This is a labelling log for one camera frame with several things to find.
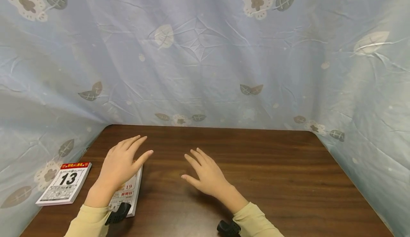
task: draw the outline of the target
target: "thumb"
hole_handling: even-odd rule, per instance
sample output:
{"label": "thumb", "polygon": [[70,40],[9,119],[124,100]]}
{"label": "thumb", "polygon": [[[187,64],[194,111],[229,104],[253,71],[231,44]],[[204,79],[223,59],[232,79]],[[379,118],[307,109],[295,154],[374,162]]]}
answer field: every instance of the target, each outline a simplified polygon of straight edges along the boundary
{"label": "thumb", "polygon": [[199,186],[201,182],[199,180],[196,180],[195,178],[191,177],[190,175],[182,175],[182,179],[185,179],[188,183],[190,183],[193,187],[199,190]]}
{"label": "thumb", "polygon": [[148,158],[151,156],[151,154],[153,154],[154,151],[150,150],[150,151],[146,151],[145,153],[143,153],[136,162],[134,162],[132,164],[132,168],[135,170],[135,172],[137,172],[138,170],[140,170],[140,168],[142,167],[142,165],[148,160]]}

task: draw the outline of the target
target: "left hand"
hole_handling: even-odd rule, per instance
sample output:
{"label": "left hand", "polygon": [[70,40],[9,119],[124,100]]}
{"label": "left hand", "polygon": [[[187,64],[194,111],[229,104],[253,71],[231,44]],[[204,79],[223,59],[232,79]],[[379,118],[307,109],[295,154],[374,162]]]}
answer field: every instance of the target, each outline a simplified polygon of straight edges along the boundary
{"label": "left hand", "polygon": [[136,151],[146,139],[147,137],[137,135],[111,148],[104,159],[96,184],[116,191],[123,183],[130,180],[153,153],[152,150],[146,151],[136,162],[133,162]]}
{"label": "left hand", "polygon": [[132,137],[119,142],[108,151],[102,164],[100,176],[90,188],[84,205],[107,207],[119,187],[135,175],[153,151],[146,151],[136,162],[135,152],[147,137]]}

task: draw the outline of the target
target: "white flower print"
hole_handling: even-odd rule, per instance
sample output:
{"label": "white flower print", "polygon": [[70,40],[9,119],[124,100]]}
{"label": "white flower print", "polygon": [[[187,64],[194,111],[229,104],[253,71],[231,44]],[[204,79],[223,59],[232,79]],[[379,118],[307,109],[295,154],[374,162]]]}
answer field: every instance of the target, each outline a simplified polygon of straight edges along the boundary
{"label": "white flower print", "polygon": [[315,134],[322,136],[326,135],[325,127],[313,120],[310,120],[305,124],[305,129]]}
{"label": "white flower print", "polygon": [[243,12],[248,17],[254,16],[258,20],[262,20],[267,15],[267,10],[272,7],[273,0],[243,0],[245,6]]}
{"label": "white flower print", "polygon": [[45,22],[48,20],[47,14],[44,12],[46,4],[43,0],[8,0],[14,5],[19,13],[24,18],[34,21]]}
{"label": "white flower print", "polygon": [[60,170],[62,161],[49,161],[45,167],[41,168],[34,175],[34,181],[38,183],[37,189],[39,191],[45,191],[46,188],[51,184],[51,181],[56,177],[57,172]]}
{"label": "white flower print", "polygon": [[192,121],[187,116],[184,115],[174,115],[172,116],[172,125],[176,127],[186,127],[191,125]]}

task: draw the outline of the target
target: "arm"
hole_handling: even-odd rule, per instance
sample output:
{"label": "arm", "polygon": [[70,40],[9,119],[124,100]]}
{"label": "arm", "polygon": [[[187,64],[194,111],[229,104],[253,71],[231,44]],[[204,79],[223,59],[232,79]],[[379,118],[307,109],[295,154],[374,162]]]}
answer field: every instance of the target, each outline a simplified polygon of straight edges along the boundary
{"label": "arm", "polygon": [[182,178],[199,191],[211,195],[224,204],[234,215],[233,221],[241,227],[241,237],[283,237],[278,229],[265,218],[265,214],[248,202],[224,177],[215,161],[199,148],[191,150],[197,161],[185,154],[186,160],[196,171],[199,180],[183,175]]}
{"label": "arm", "polygon": [[153,151],[147,151],[136,162],[134,155],[147,137],[133,137],[119,142],[108,151],[100,176],[90,188],[84,205],[70,223],[65,237],[105,237],[108,205],[116,190],[135,175]]}

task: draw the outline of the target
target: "black wrist tracker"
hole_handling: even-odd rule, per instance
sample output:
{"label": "black wrist tracker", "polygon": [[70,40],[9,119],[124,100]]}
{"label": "black wrist tracker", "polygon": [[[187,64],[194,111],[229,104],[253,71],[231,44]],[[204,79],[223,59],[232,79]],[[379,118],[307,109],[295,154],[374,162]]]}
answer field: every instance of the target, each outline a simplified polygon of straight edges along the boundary
{"label": "black wrist tracker", "polygon": [[130,204],[126,202],[121,202],[116,212],[111,211],[110,215],[107,218],[107,221],[105,221],[105,225],[108,226],[112,223],[119,223],[122,220],[124,220],[124,218],[127,217],[127,214],[130,208],[131,208]]}
{"label": "black wrist tracker", "polygon": [[222,235],[222,237],[237,237],[239,236],[239,232],[241,231],[241,227],[238,226],[238,224],[234,221],[231,221],[231,223],[228,224],[224,220],[221,220],[219,222],[216,229]]}

